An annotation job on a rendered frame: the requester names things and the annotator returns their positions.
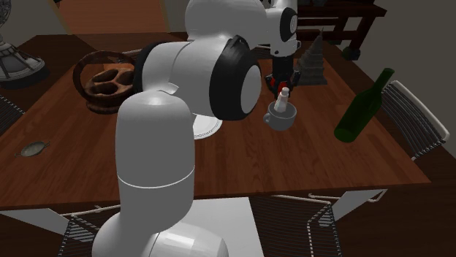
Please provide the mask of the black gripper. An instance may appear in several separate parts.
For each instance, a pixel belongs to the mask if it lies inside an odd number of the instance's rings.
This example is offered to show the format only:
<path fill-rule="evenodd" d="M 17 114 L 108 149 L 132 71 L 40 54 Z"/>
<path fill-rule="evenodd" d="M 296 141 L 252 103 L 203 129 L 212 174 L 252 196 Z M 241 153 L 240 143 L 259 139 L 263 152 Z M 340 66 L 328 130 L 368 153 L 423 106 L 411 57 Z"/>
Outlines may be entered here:
<path fill-rule="evenodd" d="M 282 80 L 287 80 L 286 86 L 289 89 L 289 94 L 291 94 L 298 85 L 301 72 L 299 70 L 294 70 L 293 65 L 293 55 L 284 57 L 273 56 L 272 74 L 265 76 L 265 82 L 275 99 L 278 98 L 278 95 L 281 92 Z"/>

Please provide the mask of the small white bottle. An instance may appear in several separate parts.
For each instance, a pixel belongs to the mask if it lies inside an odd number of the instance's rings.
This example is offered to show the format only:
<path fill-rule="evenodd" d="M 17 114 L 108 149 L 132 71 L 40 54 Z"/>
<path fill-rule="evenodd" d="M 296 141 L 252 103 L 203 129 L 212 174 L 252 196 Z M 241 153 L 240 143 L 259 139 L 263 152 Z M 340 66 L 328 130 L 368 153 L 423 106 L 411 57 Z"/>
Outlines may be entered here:
<path fill-rule="evenodd" d="M 285 112 L 289 98 L 289 88 L 283 87 L 275 101 L 274 110 L 276 112 Z"/>

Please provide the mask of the grey pyramid figure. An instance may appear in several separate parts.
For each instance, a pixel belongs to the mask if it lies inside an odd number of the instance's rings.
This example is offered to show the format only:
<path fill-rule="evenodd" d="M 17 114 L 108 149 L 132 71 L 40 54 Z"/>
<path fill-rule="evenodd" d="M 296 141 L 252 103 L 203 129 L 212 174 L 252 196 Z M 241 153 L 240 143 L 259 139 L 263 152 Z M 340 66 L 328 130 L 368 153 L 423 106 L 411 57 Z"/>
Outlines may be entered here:
<path fill-rule="evenodd" d="M 300 79 L 298 85 L 326 85 L 327 80 L 324 77 L 324 56 L 322 52 L 321 30 L 319 35 L 312 42 L 311 46 L 300 56 L 297 61 L 297 67 L 300 70 Z"/>

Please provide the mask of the grey cup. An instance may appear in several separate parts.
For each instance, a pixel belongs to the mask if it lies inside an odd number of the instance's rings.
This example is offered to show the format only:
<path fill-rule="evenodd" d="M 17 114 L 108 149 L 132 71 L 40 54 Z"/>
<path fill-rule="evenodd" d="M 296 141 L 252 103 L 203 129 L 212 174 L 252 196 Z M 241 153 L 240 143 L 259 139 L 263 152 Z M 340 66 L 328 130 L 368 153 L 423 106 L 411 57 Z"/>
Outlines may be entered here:
<path fill-rule="evenodd" d="M 289 129 L 294 121 L 297 114 L 296 107 L 292 103 L 286 105 L 284 112 L 277 112 L 274 109 L 275 102 L 271 102 L 268 105 L 267 112 L 263 116 L 263 121 L 276 131 L 285 131 Z"/>

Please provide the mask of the dark wooden shelf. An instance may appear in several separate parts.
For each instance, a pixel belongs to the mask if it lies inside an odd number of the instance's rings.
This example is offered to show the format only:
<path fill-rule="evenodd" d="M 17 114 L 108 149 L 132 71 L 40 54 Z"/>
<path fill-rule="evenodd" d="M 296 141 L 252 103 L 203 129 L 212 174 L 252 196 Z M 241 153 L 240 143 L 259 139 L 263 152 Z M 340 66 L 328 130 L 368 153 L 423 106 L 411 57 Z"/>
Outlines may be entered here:
<path fill-rule="evenodd" d="M 375 0 L 298 0 L 297 38 L 313 41 L 320 34 L 317 26 L 331 26 L 331 30 L 322 32 L 323 40 L 331 45 L 349 40 L 342 56 L 347 61 L 356 61 L 374 20 L 386 13 L 375 5 Z"/>

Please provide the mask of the green glass bottle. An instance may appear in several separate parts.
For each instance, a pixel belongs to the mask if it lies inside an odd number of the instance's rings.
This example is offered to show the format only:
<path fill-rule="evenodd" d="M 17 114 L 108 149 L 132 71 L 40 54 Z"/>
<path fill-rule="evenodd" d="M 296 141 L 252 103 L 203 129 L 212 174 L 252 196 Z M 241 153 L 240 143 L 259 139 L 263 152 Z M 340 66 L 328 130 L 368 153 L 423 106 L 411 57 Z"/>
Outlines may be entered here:
<path fill-rule="evenodd" d="M 334 135 L 342 142 L 353 142 L 380 109 L 382 90 L 395 73 L 385 68 L 373 86 L 357 94 L 335 127 Z"/>

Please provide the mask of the brown wooden table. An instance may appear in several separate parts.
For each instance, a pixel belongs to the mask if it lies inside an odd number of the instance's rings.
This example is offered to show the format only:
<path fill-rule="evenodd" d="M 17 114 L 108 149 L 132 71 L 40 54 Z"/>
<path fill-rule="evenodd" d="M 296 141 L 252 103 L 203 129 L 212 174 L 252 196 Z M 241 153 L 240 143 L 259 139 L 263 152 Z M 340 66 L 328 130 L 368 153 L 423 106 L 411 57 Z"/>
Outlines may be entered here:
<path fill-rule="evenodd" d="M 44 58 L 50 76 L 27 88 L 0 88 L 0 95 L 25 112 L 0 136 L 0 210 L 117 202 L 116 117 L 90 112 L 72 83 L 73 65 L 91 46 L 76 36 L 44 35 L 22 49 Z M 277 132 L 262 120 L 270 102 L 262 94 L 245 120 L 226 122 L 213 136 L 196 141 L 195 196 L 379 189 L 428 181 L 377 120 L 351 144 L 336 140 L 340 108 L 324 95 L 323 88 L 300 88 L 293 127 Z M 39 141 L 50 142 L 39 155 L 14 157 Z"/>

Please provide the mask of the white plate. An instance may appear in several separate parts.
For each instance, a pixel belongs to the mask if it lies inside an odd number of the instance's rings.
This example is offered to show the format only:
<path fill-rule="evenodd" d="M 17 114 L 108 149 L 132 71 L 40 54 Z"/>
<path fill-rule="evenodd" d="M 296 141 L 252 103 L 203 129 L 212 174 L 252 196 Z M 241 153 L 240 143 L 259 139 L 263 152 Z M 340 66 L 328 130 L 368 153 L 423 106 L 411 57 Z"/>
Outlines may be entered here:
<path fill-rule="evenodd" d="M 193 124 L 194 139 L 204 139 L 215 134 L 222 126 L 222 120 L 218 118 L 196 115 Z"/>

